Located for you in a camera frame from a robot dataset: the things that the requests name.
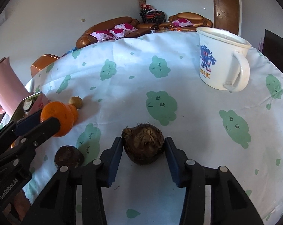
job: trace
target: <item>small brown fruit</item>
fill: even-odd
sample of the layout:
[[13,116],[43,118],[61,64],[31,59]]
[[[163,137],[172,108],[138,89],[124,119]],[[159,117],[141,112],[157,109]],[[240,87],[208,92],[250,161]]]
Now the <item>small brown fruit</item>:
[[77,109],[80,109],[83,106],[83,101],[78,96],[73,96],[70,98],[68,103],[74,105]]
[[151,164],[163,152],[162,132],[150,124],[123,129],[122,139],[125,152],[136,164]]
[[80,167],[84,162],[84,156],[77,148],[65,145],[56,152],[54,162],[57,168],[62,166]]

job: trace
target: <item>white tablecloth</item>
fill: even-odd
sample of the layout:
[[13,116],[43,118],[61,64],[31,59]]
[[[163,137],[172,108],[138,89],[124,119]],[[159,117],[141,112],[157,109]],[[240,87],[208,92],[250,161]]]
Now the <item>white tablecloth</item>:
[[[37,149],[24,188],[31,202],[56,172],[60,146],[76,146],[91,160],[126,126],[150,123],[188,158],[227,166],[264,223],[275,224],[283,213],[283,74],[250,48],[247,87],[216,90],[199,77],[199,46],[198,33],[176,31],[96,43],[37,74],[27,85],[32,92],[64,103],[80,96],[84,106],[69,134]],[[179,224],[185,189],[172,182],[164,155],[138,166],[123,152],[115,182],[102,192],[108,224]]]

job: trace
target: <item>doorway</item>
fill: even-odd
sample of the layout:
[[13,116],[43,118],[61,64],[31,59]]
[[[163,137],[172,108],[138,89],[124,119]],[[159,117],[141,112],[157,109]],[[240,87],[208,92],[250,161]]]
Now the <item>doorway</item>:
[[214,0],[214,28],[238,35],[239,0]]

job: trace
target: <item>floral pillow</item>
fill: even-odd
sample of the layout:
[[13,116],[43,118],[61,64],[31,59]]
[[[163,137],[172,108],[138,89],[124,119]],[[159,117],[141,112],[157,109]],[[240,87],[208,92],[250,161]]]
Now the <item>floral pillow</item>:
[[126,30],[126,31],[129,31],[130,33],[137,30],[133,25],[128,24],[128,23],[116,25],[115,28]]
[[123,38],[124,36],[130,33],[129,31],[126,31],[123,29],[117,29],[117,28],[114,28],[110,30],[109,32],[117,39]]
[[176,27],[186,27],[186,26],[195,26],[191,21],[187,19],[177,19],[172,22]]
[[115,40],[114,36],[109,31],[95,31],[95,32],[92,32],[90,35],[97,38],[98,42],[109,40],[109,39]]

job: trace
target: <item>mug handle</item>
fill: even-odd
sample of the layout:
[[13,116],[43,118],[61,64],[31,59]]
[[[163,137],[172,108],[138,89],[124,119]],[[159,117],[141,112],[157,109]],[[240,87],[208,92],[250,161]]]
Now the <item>mug handle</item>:
[[246,59],[246,57],[242,53],[240,53],[238,51],[234,51],[233,55],[236,57],[236,59],[239,62],[239,65],[241,67],[241,71],[240,71],[241,75],[240,75],[240,78],[239,78],[239,82],[238,82],[237,86],[235,86],[235,87],[233,87],[234,82],[232,84],[225,83],[223,85],[223,87],[225,87],[226,89],[228,89],[232,92],[239,92],[239,91],[243,90],[248,84],[248,81],[249,81],[249,78],[250,78],[250,66],[249,66],[248,60]]

